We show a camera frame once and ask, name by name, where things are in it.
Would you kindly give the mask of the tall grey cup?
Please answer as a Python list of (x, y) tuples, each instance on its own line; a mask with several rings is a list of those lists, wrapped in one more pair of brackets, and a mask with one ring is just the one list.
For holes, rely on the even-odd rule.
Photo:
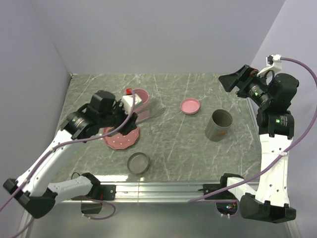
[(232, 115), (223, 109), (215, 110), (205, 128), (205, 136), (213, 142), (221, 141), (233, 123)]

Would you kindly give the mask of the metal tongs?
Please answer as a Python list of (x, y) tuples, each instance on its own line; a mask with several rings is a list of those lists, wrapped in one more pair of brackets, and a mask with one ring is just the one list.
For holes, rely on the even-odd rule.
[(162, 115), (166, 107), (163, 107), (159, 110), (155, 111), (155, 108), (158, 104), (158, 101), (156, 99), (150, 101), (147, 105), (145, 105), (141, 110), (137, 112), (137, 120), (136, 120), (136, 125), (139, 125), (149, 119), (154, 119)]

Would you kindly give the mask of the grey round lid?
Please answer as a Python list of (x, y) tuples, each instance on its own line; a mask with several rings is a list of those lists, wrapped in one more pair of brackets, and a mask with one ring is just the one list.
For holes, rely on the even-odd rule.
[(129, 172), (135, 175), (145, 173), (148, 170), (149, 165), (149, 157), (142, 152), (132, 154), (127, 161), (127, 168)]

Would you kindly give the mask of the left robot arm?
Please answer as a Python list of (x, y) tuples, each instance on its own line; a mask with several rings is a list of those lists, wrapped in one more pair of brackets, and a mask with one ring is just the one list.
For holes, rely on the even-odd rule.
[(92, 95), (89, 103), (70, 113), (41, 157), (18, 178), (7, 179), (3, 187), (33, 218), (45, 216), (60, 202), (75, 197), (101, 199), (100, 181), (91, 173), (60, 183), (52, 179), (67, 159), (81, 146), (100, 139), (100, 129), (111, 127), (106, 137), (118, 132), (127, 135), (136, 129), (135, 108), (142, 104), (138, 94), (128, 89), (120, 100), (108, 91)]

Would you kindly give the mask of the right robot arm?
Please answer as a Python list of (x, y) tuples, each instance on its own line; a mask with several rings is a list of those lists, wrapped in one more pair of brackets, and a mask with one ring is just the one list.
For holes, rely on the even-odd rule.
[(258, 105), (257, 125), (261, 143), (261, 172), (258, 189), (247, 184), (238, 187), (231, 181), (219, 185), (224, 198), (232, 195), (240, 201), (245, 219), (283, 223), (295, 220), (296, 210), (290, 206), (287, 191), (288, 153), (293, 141), (294, 118), (288, 108), (297, 93), (299, 81), (286, 73), (275, 74), (244, 65), (237, 72), (219, 77), (226, 92), (238, 88), (237, 96), (250, 98)]

